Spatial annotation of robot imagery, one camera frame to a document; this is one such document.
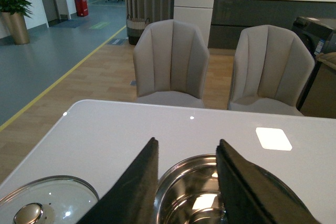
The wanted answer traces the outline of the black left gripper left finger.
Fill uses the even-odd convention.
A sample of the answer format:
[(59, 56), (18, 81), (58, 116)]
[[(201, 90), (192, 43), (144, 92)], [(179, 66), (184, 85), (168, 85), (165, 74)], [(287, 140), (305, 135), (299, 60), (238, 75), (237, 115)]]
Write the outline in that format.
[(113, 187), (78, 223), (151, 223), (158, 164), (159, 142), (151, 138)]

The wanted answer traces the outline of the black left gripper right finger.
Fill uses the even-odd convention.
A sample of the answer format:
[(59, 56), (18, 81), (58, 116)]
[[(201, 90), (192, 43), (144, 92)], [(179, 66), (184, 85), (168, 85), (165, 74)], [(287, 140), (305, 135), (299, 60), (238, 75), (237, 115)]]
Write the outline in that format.
[(288, 186), (225, 140), (216, 149), (216, 163), (229, 223), (318, 223)]

